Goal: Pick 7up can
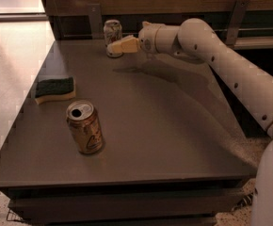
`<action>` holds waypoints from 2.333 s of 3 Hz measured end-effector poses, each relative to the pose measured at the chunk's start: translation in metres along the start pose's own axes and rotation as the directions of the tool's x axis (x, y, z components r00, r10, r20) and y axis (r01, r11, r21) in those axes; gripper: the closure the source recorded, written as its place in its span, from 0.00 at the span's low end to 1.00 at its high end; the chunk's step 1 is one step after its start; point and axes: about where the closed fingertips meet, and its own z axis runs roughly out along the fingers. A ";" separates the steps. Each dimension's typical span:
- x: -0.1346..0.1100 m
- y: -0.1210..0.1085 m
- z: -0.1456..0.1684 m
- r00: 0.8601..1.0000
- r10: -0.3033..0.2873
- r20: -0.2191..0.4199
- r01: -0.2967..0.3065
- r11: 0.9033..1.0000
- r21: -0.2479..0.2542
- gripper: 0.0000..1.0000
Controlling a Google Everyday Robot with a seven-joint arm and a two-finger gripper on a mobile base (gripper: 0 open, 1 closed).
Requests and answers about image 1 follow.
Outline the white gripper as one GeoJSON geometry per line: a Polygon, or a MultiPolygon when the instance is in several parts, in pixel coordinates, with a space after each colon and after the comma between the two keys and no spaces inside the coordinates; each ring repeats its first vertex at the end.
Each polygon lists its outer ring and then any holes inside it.
{"type": "Polygon", "coordinates": [[[153,24],[147,21],[142,23],[142,29],[138,32],[138,38],[129,35],[121,40],[114,41],[107,45],[107,51],[111,54],[137,53],[141,48],[144,52],[157,54],[156,38],[158,30],[164,24],[153,24]]]}

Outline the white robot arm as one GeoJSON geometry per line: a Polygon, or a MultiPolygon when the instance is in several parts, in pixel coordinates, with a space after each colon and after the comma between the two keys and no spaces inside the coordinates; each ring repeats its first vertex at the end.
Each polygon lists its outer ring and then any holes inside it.
{"type": "Polygon", "coordinates": [[[209,24],[197,18],[179,26],[145,22],[137,37],[107,45],[107,51],[116,54],[140,50],[207,63],[271,137],[257,171],[250,226],[273,226],[273,76],[225,45],[209,24]]]}

